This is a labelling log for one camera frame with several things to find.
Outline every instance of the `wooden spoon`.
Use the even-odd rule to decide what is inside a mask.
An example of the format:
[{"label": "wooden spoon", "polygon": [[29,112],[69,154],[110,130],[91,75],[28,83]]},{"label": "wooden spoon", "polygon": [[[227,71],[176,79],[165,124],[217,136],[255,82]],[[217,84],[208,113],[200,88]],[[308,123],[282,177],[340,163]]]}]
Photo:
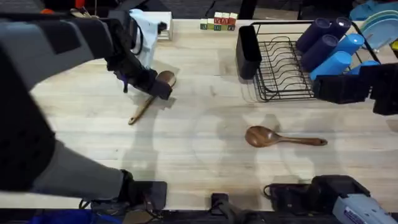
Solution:
[{"label": "wooden spoon", "polygon": [[328,144],[325,139],[319,138],[289,138],[283,137],[275,133],[273,130],[262,127],[250,127],[244,136],[246,141],[254,147],[267,147],[278,142],[291,142],[297,144],[305,144],[310,146],[324,146]]},{"label": "wooden spoon", "polygon": [[[168,83],[171,87],[173,87],[176,82],[174,73],[170,71],[160,72],[156,76],[156,79]],[[136,113],[130,118],[129,125],[133,125],[144,114],[154,99],[154,96],[150,96],[143,104],[140,105],[140,107],[138,107]]]}]

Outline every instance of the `wooden spatula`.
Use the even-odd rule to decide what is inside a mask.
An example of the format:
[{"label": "wooden spatula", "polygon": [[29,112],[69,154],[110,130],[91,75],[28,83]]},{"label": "wooden spatula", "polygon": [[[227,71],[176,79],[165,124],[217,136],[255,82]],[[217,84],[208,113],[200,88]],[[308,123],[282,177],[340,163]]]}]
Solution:
[{"label": "wooden spatula", "polygon": [[[171,87],[173,87],[176,82],[174,73],[170,71],[160,72],[157,75],[156,79],[168,83]],[[138,119],[144,114],[144,112],[146,111],[146,109],[148,109],[149,105],[153,102],[154,99],[154,96],[150,96],[143,104],[138,107],[136,113],[130,118],[129,125],[133,125],[135,122],[138,121]]]}]

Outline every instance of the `red object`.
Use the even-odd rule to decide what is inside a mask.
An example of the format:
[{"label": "red object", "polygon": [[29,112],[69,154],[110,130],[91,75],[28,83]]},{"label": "red object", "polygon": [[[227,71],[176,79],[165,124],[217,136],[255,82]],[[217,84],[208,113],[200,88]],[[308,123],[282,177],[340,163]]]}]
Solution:
[{"label": "red object", "polygon": [[219,17],[214,17],[214,24],[221,24],[221,19]]},{"label": "red object", "polygon": [[228,25],[228,23],[229,23],[229,18],[222,18],[221,19],[221,24]]},{"label": "red object", "polygon": [[43,9],[40,13],[41,13],[41,14],[53,14],[54,11],[51,10],[51,9]]},{"label": "red object", "polygon": [[77,9],[83,8],[85,6],[85,0],[75,0],[75,7]]},{"label": "red object", "polygon": [[228,24],[229,24],[229,25],[235,25],[235,23],[236,23],[236,19],[234,19],[234,18],[229,18],[229,20],[228,20]]}]

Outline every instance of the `wooden spoon handle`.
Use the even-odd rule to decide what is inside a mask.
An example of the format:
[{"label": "wooden spoon handle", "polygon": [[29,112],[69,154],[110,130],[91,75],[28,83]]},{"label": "wooden spoon handle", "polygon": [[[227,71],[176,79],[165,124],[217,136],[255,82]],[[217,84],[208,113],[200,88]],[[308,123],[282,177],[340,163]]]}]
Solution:
[{"label": "wooden spoon handle", "polygon": [[326,139],[320,139],[320,138],[289,138],[289,137],[281,137],[279,139],[280,142],[291,142],[291,143],[297,143],[297,144],[304,144],[304,145],[309,145],[309,146],[324,146],[328,144],[328,141]]},{"label": "wooden spoon handle", "polygon": [[133,125],[138,119],[144,114],[145,110],[148,109],[149,105],[155,99],[154,96],[150,96],[143,104],[141,104],[136,113],[130,118],[129,125]]}]

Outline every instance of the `white object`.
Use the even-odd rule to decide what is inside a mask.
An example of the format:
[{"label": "white object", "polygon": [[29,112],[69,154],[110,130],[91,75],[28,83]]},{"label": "white object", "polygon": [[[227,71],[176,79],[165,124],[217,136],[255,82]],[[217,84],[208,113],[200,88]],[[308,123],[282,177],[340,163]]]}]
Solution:
[{"label": "white object", "polygon": [[144,12],[146,17],[156,19],[167,24],[167,29],[163,30],[159,36],[159,40],[173,39],[173,15],[172,12]]},{"label": "white object", "polygon": [[229,14],[229,18],[238,19],[238,15],[236,13],[231,12]]},{"label": "white object", "polygon": [[223,19],[229,19],[229,13],[223,12]]},{"label": "white object", "polygon": [[214,18],[222,18],[223,17],[223,13],[222,12],[215,12],[214,13]]},{"label": "white object", "polygon": [[139,9],[131,9],[130,16],[136,20],[142,31],[141,33],[140,28],[138,28],[136,46],[131,49],[131,52],[138,54],[141,49],[141,52],[136,55],[136,57],[144,67],[150,68],[152,61],[154,60],[155,44],[157,42],[157,28],[160,21],[148,18]]}]

